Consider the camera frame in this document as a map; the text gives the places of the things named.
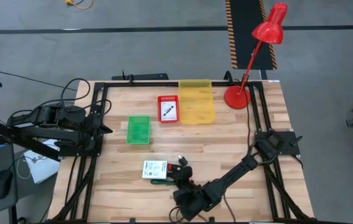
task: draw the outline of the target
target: white paper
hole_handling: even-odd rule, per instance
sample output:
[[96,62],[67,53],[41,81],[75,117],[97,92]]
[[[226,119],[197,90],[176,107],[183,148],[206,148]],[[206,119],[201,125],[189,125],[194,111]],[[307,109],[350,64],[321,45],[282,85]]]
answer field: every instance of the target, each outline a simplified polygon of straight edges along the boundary
[[166,179],[167,161],[145,161],[143,179]]
[[176,102],[165,101],[161,102],[161,121],[177,120]]
[[[57,140],[49,139],[44,141],[43,144],[53,149],[59,150],[59,148],[55,146],[55,142],[57,142]],[[24,155],[33,159],[32,161],[28,158],[25,158],[35,184],[41,183],[59,171],[60,163],[54,161],[53,159],[49,159],[38,153],[34,153],[31,150],[26,151]]]

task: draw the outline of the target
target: red card box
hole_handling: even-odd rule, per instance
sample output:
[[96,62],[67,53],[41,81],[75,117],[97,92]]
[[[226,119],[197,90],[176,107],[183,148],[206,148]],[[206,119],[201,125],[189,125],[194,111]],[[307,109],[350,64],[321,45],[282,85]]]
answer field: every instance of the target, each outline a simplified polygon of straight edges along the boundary
[[[166,101],[174,101],[176,102],[176,119],[173,120],[163,120],[161,116],[161,103]],[[179,120],[179,100],[177,96],[158,96],[158,121],[161,123],[174,123]]]

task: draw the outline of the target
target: white box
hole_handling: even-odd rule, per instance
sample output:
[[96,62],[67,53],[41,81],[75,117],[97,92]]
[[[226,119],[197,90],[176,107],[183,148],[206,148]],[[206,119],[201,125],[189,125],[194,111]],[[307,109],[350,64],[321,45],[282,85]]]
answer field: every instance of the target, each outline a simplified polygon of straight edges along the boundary
[[167,161],[145,161],[143,179],[166,179]]
[[[52,149],[59,150],[59,148],[54,145],[55,142],[57,142],[57,140],[49,139],[44,141],[43,144]],[[26,151],[24,156],[33,159],[33,161],[26,159],[26,162],[35,184],[41,183],[59,171],[60,163],[57,161],[32,152],[31,150]]]

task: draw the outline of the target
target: label on box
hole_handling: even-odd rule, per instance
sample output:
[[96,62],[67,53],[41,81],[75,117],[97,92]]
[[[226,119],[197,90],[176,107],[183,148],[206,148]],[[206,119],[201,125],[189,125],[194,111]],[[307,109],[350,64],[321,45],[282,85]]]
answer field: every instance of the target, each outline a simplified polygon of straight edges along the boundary
[[145,161],[143,179],[166,179],[167,161]]
[[177,120],[176,102],[165,101],[161,102],[161,120],[175,121]]

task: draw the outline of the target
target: wooden tabletop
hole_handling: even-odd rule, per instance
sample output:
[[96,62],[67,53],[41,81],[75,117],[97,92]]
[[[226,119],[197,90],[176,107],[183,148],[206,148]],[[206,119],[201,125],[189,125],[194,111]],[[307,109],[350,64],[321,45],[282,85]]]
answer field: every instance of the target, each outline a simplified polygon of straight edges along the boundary
[[[289,130],[287,108],[279,82],[263,81],[266,102],[275,130]],[[89,211],[89,222],[168,222],[170,209],[176,206],[172,193],[175,186],[152,185],[141,178],[143,161],[163,160],[177,164],[182,155],[193,169],[198,184],[219,178],[238,164],[247,152],[247,111],[233,110],[224,103],[226,87],[213,87],[216,119],[212,124],[162,124],[157,119],[157,97],[177,95],[177,87],[111,87],[107,98],[113,103],[103,122],[114,130],[105,135],[101,156],[97,160]],[[87,92],[87,84],[80,83],[77,96]],[[257,103],[261,114],[259,94]],[[92,93],[76,102],[89,105]],[[126,144],[128,117],[150,115],[151,136],[148,145]],[[255,121],[250,106],[251,140]],[[313,216],[308,190],[300,164],[290,156],[279,156],[285,188],[296,204]],[[64,206],[65,192],[73,158],[61,161],[48,218],[54,217]],[[78,163],[74,169],[71,191],[77,178]],[[271,211],[262,167],[244,175],[226,192],[238,221],[270,221]],[[279,216],[283,216],[280,197],[275,189]],[[82,215],[84,193],[79,200],[77,218]],[[215,217],[219,222],[232,222],[227,206],[222,202],[203,217]],[[192,222],[202,222],[195,218]]]

